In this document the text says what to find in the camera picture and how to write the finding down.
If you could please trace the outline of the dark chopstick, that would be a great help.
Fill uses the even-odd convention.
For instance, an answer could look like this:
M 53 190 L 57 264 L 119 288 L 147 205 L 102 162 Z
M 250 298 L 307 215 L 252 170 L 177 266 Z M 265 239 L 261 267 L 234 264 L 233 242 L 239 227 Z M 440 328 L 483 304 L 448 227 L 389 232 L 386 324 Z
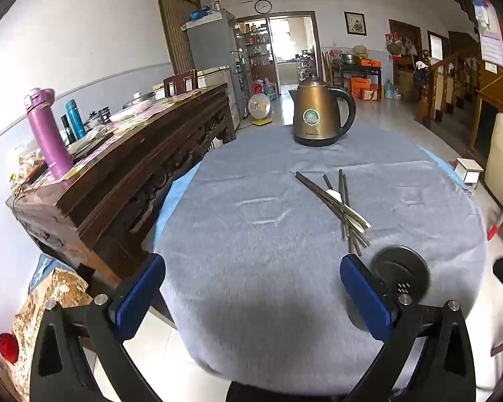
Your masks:
M 326 202 L 328 202 L 330 205 L 335 207 L 337 210 L 340 210 L 340 207 L 337 205 L 336 200 L 333 200 L 324 189 L 322 189 L 319 185 L 315 184 L 312 182 L 310 179 L 305 177 L 303 174 L 300 172 L 295 173 L 295 178 L 301 182 L 305 187 L 307 187 L 311 192 L 313 192 L 315 195 L 318 197 L 322 198 Z
M 295 178 L 309 189 L 315 196 L 317 196 L 326 206 L 333 212 L 333 214 L 340 219 L 347 227 L 353 227 L 358 233 L 364 233 L 364 227 L 355 219 L 355 216 L 348 214 L 348 209 L 345 208 L 340 201 L 329 195 L 319 185 L 315 184 L 307 177 L 299 172 L 295 173 Z
M 333 189 L 332 183 L 327 174 L 323 174 L 323 180 L 326 185 L 326 192 L 339 202 L 348 205 L 348 187 L 345 174 L 339 171 L 338 176 L 338 189 Z M 341 236 L 344 240 L 348 241 L 349 251 L 361 255 L 360 246 L 367 248 L 370 242 L 364 236 L 365 227 L 354 217 L 348 215 L 346 212 L 339 210 L 341 215 Z
M 348 204 L 349 202 L 349 195 L 348 195 L 348 186 L 347 186 L 347 180 L 345 177 L 344 173 L 341 173 L 341 189 L 342 189 L 342 198 L 343 202 L 345 205 Z M 347 223 L 348 223 L 348 230 L 350 231 L 350 242 L 351 242 L 351 248 L 352 251 L 351 253 L 357 254 L 359 257 L 362 255 L 361 249 L 360 249 L 360 242 L 358 238 L 358 231 L 357 229 L 354 228 L 354 223 L 353 220 L 350 216 L 346 216 L 347 218 Z
M 340 196 L 341 196 L 341 203 L 344 204 L 344 192 L 343 191 L 344 191 L 343 172 L 342 172 L 342 169 L 339 169 L 338 170 L 338 192 L 340 193 Z M 343 227 L 344 237 L 347 239 L 347 242 L 350 243 L 349 229 L 348 229 L 346 215 L 344 214 L 344 212 L 342 213 L 342 227 Z

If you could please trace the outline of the black round kettle base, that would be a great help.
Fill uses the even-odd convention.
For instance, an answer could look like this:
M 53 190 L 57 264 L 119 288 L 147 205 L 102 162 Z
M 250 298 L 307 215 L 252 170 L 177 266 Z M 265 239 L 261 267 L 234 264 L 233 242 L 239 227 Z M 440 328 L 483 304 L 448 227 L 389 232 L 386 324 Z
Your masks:
M 426 261 L 416 251 L 404 246 L 391 246 L 377 252 L 370 272 L 381 279 L 396 296 L 406 294 L 420 302 L 430 287 L 431 275 Z

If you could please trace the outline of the dark carved wooden sideboard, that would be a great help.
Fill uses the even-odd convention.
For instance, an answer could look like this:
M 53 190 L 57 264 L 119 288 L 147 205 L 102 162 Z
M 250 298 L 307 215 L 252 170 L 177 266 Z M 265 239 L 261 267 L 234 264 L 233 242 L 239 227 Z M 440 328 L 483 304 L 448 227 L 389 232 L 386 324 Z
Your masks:
M 207 87 L 108 141 L 70 178 L 44 174 L 7 205 L 43 251 L 113 288 L 143 262 L 143 240 L 172 183 L 214 140 L 234 138 L 226 86 Z

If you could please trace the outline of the blue under cloth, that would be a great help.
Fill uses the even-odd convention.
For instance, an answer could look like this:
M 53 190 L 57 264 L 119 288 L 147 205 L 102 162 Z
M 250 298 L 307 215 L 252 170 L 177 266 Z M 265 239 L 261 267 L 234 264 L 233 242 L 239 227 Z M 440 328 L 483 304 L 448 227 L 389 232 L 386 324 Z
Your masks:
M 171 184 L 169 193 L 162 204 L 162 208 L 154 225 L 153 243 L 158 242 L 158 240 L 162 237 L 162 232 L 166 223 L 170 220 L 171 215 L 177 208 L 180 199 L 188 189 L 190 182 L 194 178 L 200 166 L 201 163 L 197 163 L 187 173 L 185 173 L 184 176 L 180 177 Z

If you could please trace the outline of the grey table cloth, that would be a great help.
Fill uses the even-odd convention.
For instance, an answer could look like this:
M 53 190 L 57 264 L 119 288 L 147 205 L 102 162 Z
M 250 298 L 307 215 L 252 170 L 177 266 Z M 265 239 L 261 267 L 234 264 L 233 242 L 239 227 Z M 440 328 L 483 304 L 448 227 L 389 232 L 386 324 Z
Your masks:
M 364 261 L 387 247 L 412 249 L 431 274 L 424 302 L 471 309 L 486 228 L 442 162 L 370 124 L 325 147 L 273 126 L 208 152 L 172 214 L 157 221 L 162 297 L 202 369 L 270 391 L 330 395 L 349 391 L 370 365 L 381 344 L 349 317 L 341 224 L 303 184 L 340 173 L 371 226 Z

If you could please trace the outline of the teal thermos bottle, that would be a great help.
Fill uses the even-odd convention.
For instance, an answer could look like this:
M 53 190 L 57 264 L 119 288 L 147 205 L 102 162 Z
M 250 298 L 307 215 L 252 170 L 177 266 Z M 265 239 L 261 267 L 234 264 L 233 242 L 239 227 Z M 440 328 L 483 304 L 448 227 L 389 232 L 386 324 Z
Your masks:
M 70 127 L 73 130 L 76 139 L 83 139 L 83 137 L 86 135 L 86 130 L 80 117 L 78 106 L 74 99 L 66 102 L 66 113 Z

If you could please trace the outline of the white ceramic spoon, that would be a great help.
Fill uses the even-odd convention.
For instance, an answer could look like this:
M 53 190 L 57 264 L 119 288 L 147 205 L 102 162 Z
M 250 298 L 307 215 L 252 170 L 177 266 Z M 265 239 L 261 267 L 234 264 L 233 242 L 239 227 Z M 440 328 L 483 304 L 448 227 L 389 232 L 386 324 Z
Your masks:
M 357 229 L 358 232 L 364 233 L 367 229 L 370 229 L 371 225 L 364 219 L 363 216 L 358 214 L 357 211 L 354 211 L 350 206 L 341 203 L 340 193 L 327 189 L 326 193 L 333 199 L 336 200 L 337 205 L 340 207 L 340 210 L 344 212 L 346 216 L 350 216 L 354 223 L 354 228 Z

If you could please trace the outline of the purple thermos bottle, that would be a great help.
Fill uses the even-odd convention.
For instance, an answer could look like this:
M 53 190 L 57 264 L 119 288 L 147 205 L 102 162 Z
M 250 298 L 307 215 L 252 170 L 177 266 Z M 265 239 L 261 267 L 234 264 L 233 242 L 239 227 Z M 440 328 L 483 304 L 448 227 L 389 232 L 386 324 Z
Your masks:
M 52 89 L 34 88 L 25 96 L 24 106 L 43 158 L 54 179 L 60 180 L 73 167 L 73 161 L 51 111 L 54 100 Z

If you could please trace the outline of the white floor fan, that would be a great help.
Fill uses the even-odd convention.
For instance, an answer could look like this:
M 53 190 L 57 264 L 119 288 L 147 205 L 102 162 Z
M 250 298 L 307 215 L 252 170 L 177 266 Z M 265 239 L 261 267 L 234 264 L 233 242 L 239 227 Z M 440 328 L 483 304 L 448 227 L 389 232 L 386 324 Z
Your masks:
M 248 102 L 248 112 L 253 118 L 251 123 L 255 126 L 270 124 L 272 122 L 271 107 L 271 100 L 268 96 L 264 93 L 254 94 Z

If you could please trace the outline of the wooden stair railing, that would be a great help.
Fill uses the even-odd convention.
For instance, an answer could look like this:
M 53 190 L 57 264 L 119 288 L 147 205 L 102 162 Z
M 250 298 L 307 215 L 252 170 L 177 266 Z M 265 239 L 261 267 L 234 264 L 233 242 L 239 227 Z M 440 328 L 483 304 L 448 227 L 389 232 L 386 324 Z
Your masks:
M 472 100 L 480 84 L 480 47 L 476 43 L 457 51 L 425 69 L 427 83 L 422 90 L 416 121 L 430 127 L 441 123 L 456 107 Z

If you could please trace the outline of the grey refrigerator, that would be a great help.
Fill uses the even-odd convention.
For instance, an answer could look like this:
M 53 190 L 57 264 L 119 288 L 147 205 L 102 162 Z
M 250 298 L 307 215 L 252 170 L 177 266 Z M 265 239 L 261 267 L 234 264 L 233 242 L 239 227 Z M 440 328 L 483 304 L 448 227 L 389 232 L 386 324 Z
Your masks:
M 200 86 L 226 83 L 233 128 L 247 116 L 250 99 L 248 55 L 235 16 L 214 11 L 181 26 L 188 37 Z

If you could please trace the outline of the orange box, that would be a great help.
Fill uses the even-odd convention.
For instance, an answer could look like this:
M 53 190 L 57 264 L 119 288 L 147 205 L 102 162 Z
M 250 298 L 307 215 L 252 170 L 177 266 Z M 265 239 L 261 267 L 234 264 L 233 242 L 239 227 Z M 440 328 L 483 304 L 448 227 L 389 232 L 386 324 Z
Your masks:
M 354 98 L 364 98 L 364 91 L 371 89 L 371 81 L 362 77 L 351 77 L 350 81 L 351 95 Z

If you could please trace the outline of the wall calendar poster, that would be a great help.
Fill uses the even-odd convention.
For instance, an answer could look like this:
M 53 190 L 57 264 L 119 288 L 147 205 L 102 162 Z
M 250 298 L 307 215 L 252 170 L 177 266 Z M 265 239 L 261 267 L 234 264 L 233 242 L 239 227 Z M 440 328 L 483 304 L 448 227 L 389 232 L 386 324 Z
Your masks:
M 473 1 L 484 61 L 503 67 L 503 37 L 498 15 L 488 0 Z

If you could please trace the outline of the round wall clock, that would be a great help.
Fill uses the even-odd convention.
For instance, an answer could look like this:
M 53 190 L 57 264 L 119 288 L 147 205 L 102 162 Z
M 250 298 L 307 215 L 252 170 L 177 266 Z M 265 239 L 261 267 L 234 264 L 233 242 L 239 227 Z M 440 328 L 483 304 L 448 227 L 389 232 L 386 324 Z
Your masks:
M 272 11 L 272 3 L 269 0 L 257 0 L 254 10 L 261 15 L 267 15 Z

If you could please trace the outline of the framed wall picture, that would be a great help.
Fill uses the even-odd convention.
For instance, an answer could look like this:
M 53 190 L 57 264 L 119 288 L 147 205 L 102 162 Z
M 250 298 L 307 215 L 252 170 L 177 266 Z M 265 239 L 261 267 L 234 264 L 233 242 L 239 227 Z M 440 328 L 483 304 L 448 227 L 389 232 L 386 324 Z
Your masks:
M 356 35 L 356 36 L 366 36 L 367 28 L 365 23 L 364 14 L 362 13 L 354 13 L 354 12 L 345 12 L 345 24 L 348 35 Z

